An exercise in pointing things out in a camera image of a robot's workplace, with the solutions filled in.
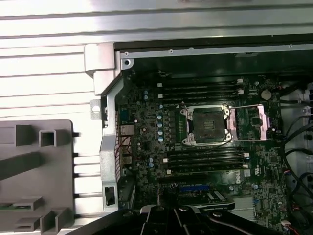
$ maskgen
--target gray plastic part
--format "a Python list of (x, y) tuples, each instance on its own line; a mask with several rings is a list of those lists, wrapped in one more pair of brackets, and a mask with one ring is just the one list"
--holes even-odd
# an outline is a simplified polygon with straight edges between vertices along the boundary
[(22, 198), (17, 203), (13, 203), (14, 207), (29, 207), (30, 211), (34, 211), (44, 204), (42, 197), (27, 197)]
[(40, 232), (42, 235), (56, 235), (70, 221), (68, 208), (52, 209), (40, 218)]
[(64, 130), (40, 130), (39, 147), (54, 146), (58, 147), (67, 144), (68, 133)]
[(0, 160), (0, 181), (38, 168), (41, 165), (39, 152), (26, 153)]
[(19, 219), (15, 225), (13, 231), (15, 232), (32, 232), (38, 229), (40, 226), (40, 218), (22, 218)]
[[(16, 223), (20, 219), (40, 218), (50, 212), (51, 208), (68, 208), (70, 222), (64, 227), (70, 227), (74, 222), (71, 121), (0, 121), (0, 129), (18, 125), (31, 126), (35, 139), (32, 144), (19, 147), (0, 144), (0, 163), (12, 156), (14, 158), (24, 154), (28, 156), (29, 153), (40, 153), (41, 164), (37, 168), (0, 181), (0, 231), (12, 231), (17, 228)], [(39, 147), (40, 131), (52, 131), (57, 138), (56, 147), (54, 143), (52, 146)]]
[(35, 140), (31, 125), (13, 125), (0, 127), (0, 144), (9, 144), (15, 147), (30, 145)]

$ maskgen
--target gray plastic bracket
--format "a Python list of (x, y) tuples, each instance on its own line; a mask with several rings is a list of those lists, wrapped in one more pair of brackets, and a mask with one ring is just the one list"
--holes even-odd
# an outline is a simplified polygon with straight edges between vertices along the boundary
[(69, 136), (65, 130), (40, 130), (39, 131), (39, 147), (54, 146), (68, 144)]
[(0, 144), (10, 144), (15, 147), (30, 145), (35, 140), (31, 125), (15, 125), (0, 127)]
[(0, 160), (0, 181), (40, 167), (42, 157), (32, 152)]
[(71, 220), (72, 216), (68, 208), (51, 209), (40, 218), (40, 232), (42, 235), (56, 235)]
[(40, 226), (40, 218), (22, 218), (14, 224), (15, 232), (32, 232)]
[(17, 203), (13, 203), (14, 207), (22, 207), (22, 208), (29, 208), (30, 211), (34, 211), (35, 209), (39, 208), (44, 204), (42, 197), (24, 197)]

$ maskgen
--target motherboard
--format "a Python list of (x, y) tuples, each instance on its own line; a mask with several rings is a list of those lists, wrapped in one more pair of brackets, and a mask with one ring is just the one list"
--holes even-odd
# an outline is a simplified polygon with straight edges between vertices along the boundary
[(130, 75), (116, 154), (135, 178), (133, 209), (160, 188), (203, 213), (224, 209), (280, 230), (286, 217), (278, 81), (273, 76)]

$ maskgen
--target silver metal bracket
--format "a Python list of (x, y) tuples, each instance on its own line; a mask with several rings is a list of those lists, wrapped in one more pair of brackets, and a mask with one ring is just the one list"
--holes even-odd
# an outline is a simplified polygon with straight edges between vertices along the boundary
[[(102, 181), (103, 211), (114, 212), (118, 210), (118, 191), (115, 159), (115, 142), (117, 137), (116, 119), (115, 119), (115, 98), (124, 87), (124, 80), (119, 80), (116, 85), (106, 95), (107, 99), (107, 123), (103, 128), (103, 137), (100, 147), (100, 173)], [(107, 191), (114, 191), (114, 204), (108, 205)]]
[(260, 126), (260, 141), (266, 141), (266, 131), (270, 127), (269, 118), (265, 114), (263, 104), (253, 104), (253, 105), (246, 105), (246, 106), (239, 106), (239, 107), (232, 107), (231, 109), (241, 109), (241, 108), (250, 108), (250, 107), (257, 107), (259, 110), (259, 119), (262, 121), (262, 125)]
[(84, 47), (85, 73), (93, 78), (95, 95), (106, 95), (121, 73), (119, 51), (113, 43), (88, 44)]

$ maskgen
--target cable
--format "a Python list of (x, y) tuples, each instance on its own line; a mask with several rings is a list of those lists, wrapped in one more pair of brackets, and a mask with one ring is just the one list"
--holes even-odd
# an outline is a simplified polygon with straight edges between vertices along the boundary
[(307, 155), (313, 155), (313, 152), (306, 149), (306, 148), (294, 148), (294, 149), (286, 152), (285, 156), (288, 156), (289, 154), (294, 153), (294, 152), (302, 152), (302, 153), (307, 154)]
[[(302, 175), (300, 175), (299, 180), (303, 181), (303, 179), (309, 175), (313, 175), (313, 173), (305, 172)], [(300, 189), (300, 184), (297, 183), (297, 185), (294, 187), (293, 191), (290, 193), (290, 197), (293, 197)]]
[(208, 151), (206, 151), (206, 152), (199, 153), (198, 155), (204, 155), (204, 154), (207, 154), (207, 153), (209, 153), (209, 152), (212, 152), (213, 150), (215, 150), (215, 149), (217, 149), (217, 148), (220, 148), (220, 147), (222, 147), (222, 146), (224, 146), (224, 145), (226, 145), (226, 144), (228, 144), (228, 143), (230, 143), (230, 142), (231, 142), (231, 140), (226, 141), (226, 142), (220, 144), (219, 146), (217, 146), (217, 147), (215, 147), (215, 148), (211, 148), (210, 150), (208, 150)]
[(295, 172), (293, 171), (293, 169), (291, 168), (287, 158), (286, 158), (286, 154), (285, 154), (285, 145), (291, 141), (293, 138), (295, 138), (296, 136), (300, 135), (301, 133), (305, 132), (306, 130), (310, 129), (313, 127), (313, 122), (305, 125), (303, 127), (301, 127), (300, 129), (296, 130), (295, 132), (293, 132), (290, 136), (288, 136), (285, 141), (283, 142), (282, 146), (281, 146), (281, 155), (282, 158), (287, 166), (287, 169), (290, 171), (291, 175), (294, 177), (294, 179), (300, 184), (300, 186), (307, 192), (307, 194), (313, 198), (313, 193), (310, 191), (310, 189), (302, 182), (302, 180), (299, 179), (299, 177), (295, 174)]
[(292, 129), (292, 127), (300, 120), (300, 119), (302, 119), (302, 118), (309, 118), (310, 116), (309, 115), (303, 115), (303, 116), (299, 116), (299, 117), (297, 117), (292, 123), (291, 123), (291, 125), (289, 126), (289, 128), (288, 128), (288, 130), (287, 130), (287, 132), (286, 132), (286, 136), (288, 136), (288, 134), (289, 134), (289, 132), (290, 132), (290, 130)]
[(313, 122), (309, 123), (308, 125), (302, 126), (301, 128), (299, 128), (298, 130), (296, 130), (295, 132), (293, 132), (290, 136), (288, 136), (285, 141), (283, 146), (285, 147), (285, 144), (287, 144), (289, 141), (291, 141), (293, 138), (295, 138), (296, 136), (300, 135), (301, 133), (311, 129), (313, 127)]
[(313, 107), (312, 104), (308, 103), (308, 102), (305, 102), (305, 101), (302, 101), (302, 100), (284, 100), (284, 99), (281, 99), (280, 102), (282, 104), (302, 104), (302, 105), (305, 105), (305, 106), (309, 106), (309, 107)]
[(300, 235), (300, 233), (299, 233), (296, 229), (294, 229), (293, 227), (291, 227), (290, 225), (287, 225), (286, 227), (289, 228), (290, 230), (292, 230), (292, 231), (294, 232), (294, 234)]

